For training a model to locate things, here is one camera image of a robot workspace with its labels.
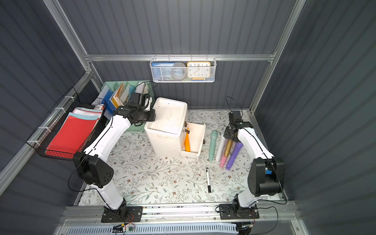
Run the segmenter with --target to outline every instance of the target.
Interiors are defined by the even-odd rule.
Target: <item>red folder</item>
[[[60,131],[48,145],[46,154],[50,156],[67,157],[66,154],[59,153],[65,152],[71,153],[70,158],[72,158],[90,135],[96,122],[97,120],[83,120],[69,116],[63,127],[61,127]]]

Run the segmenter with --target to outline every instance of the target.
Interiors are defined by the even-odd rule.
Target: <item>black wire basket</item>
[[[50,124],[47,127],[43,127],[43,132],[38,138],[37,143],[30,143],[28,141],[27,144],[33,147],[41,157],[72,161],[73,155],[75,153],[48,150],[47,147],[54,139],[56,134],[60,131],[60,128],[64,124],[64,121],[67,118],[69,112],[72,112],[77,107],[93,109],[94,106],[100,104],[104,104],[101,118],[94,126],[89,136],[84,140],[83,143],[81,143],[77,151],[81,152],[85,150],[85,148],[88,147],[103,131],[107,119],[103,117],[103,114],[106,111],[106,101],[104,99],[82,94],[75,94],[72,98],[70,98],[69,101],[64,105],[64,108],[60,109],[60,111],[50,122]]]

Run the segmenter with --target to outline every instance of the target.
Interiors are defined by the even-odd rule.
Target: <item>teal marker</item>
[[[216,130],[212,131],[210,151],[209,151],[209,161],[212,161],[214,157],[215,142],[217,141],[217,136],[218,136],[218,132]]]

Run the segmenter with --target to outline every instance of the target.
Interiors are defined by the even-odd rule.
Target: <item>white wire basket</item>
[[[194,58],[190,61],[166,61],[151,58],[150,69],[154,82],[214,82],[215,58]]]

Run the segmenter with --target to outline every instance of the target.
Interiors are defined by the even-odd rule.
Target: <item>white storage box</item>
[[[182,145],[182,156],[195,158],[196,161],[200,160],[200,153],[202,149],[202,144],[204,141],[205,136],[205,124],[196,124],[196,123],[187,123],[187,127],[189,129],[189,146],[190,152],[185,151],[185,145]]]
[[[146,122],[145,131],[157,156],[180,157],[188,119],[187,103],[158,98],[155,101],[155,121]]]

